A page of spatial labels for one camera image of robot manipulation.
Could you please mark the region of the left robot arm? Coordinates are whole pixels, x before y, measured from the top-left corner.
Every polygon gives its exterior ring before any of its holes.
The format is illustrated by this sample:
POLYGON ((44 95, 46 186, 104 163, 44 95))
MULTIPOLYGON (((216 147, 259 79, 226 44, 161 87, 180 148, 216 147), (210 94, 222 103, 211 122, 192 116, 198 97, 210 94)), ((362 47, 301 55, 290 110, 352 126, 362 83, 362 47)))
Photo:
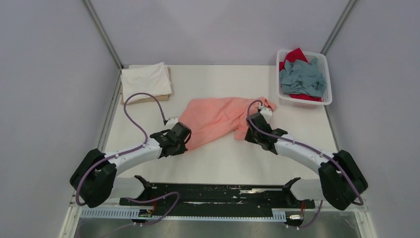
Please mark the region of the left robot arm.
POLYGON ((89 151, 69 180, 78 194, 78 205, 95 208, 114 198, 148 204, 152 195, 146 180, 140 176, 121 178, 120 174, 148 161, 185 153, 190 137, 190 128, 177 122, 171 129, 151 134, 144 145, 114 153, 89 151))

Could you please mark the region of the salmon pink t shirt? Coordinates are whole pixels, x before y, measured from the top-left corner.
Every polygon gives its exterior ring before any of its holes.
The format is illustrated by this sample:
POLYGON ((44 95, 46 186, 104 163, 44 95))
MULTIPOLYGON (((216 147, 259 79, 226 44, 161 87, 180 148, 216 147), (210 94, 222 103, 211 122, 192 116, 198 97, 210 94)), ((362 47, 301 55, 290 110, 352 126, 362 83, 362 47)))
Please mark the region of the salmon pink t shirt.
POLYGON ((197 149, 231 132, 234 139, 244 140, 248 130, 247 110, 254 100, 240 97, 192 99, 179 117, 191 130, 186 148, 197 149))

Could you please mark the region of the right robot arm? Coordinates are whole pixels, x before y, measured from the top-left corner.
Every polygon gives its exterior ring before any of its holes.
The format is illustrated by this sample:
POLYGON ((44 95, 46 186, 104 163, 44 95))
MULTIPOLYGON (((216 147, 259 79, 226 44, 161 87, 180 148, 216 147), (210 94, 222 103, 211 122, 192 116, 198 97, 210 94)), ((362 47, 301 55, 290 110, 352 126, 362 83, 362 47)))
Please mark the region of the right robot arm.
POLYGON ((302 200, 326 200, 344 211, 351 204, 364 204, 361 194, 368 182, 352 155, 345 151, 322 151, 298 141, 282 129, 272 129, 261 113, 246 118, 248 131, 245 140, 258 144, 263 150, 294 160, 318 175, 317 179, 299 179, 283 192, 284 203, 295 207, 302 200))

